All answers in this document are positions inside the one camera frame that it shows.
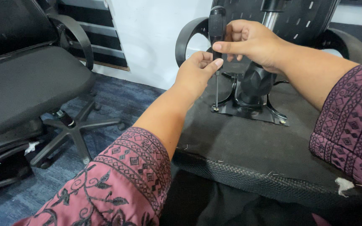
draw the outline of chair leg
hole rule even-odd
[[[87,117],[89,116],[95,105],[96,102],[94,100],[89,101],[75,117],[75,122],[86,121]]]
[[[43,121],[44,125],[53,126],[55,128],[64,129],[67,128],[61,121],[54,119],[46,119]]]
[[[50,156],[58,147],[62,146],[68,140],[67,133],[60,133],[51,142],[49,142],[31,161],[33,167],[40,167],[41,164]]]
[[[92,161],[92,157],[90,156],[82,134],[80,134],[80,131],[77,130],[71,133],[71,136],[74,140],[75,146],[78,149],[79,156],[82,159],[83,163],[88,164],[90,161]]]
[[[104,120],[96,120],[92,122],[83,122],[80,125],[80,129],[85,130],[93,130],[101,127],[107,127],[107,126],[116,126],[121,124],[121,119],[115,118],[115,119],[104,119]]]

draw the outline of screwdriver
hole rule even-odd
[[[217,41],[224,41],[226,36],[226,9],[222,6],[215,6],[211,9],[209,15],[209,40],[210,46]],[[222,58],[222,54],[216,51],[213,52],[213,60]],[[216,71],[216,107],[215,111],[219,110],[219,75],[223,65]]]

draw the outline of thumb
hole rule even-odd
[[[208,75],[213,75],[222,65],[223,59],[215,59],[212,63],[208,64],[204,70],[208,73]]]
[[[218,41],[213,44],[212,49],[222,54],[245,55],[248,46],[247,46],[247,41],[236,41],[236,42]]]

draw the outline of embroidered sleeve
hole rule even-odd
[[[151,132],[131,127],[21,225],[158,225],[170,161]]]
[[[351,69],[329,93],[309,149],[362,184],[362,65]]]

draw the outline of hand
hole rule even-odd
[[[208,52],[192,54],[178,70],[172,89],[182,92],[181,95],[191,98],[193,103],[202,95],[211,76],[223,65],[223,59],[212,59],[213,54]]]
[[[231,21],[227,25],[225,41],[213,44],[213,50],[227,54],[230,62],[237,55],[237,60],[247,56],[272,73],[281,73],[279,59],[284,47],[291,45],[279,38],[261,23],[246,20]]]

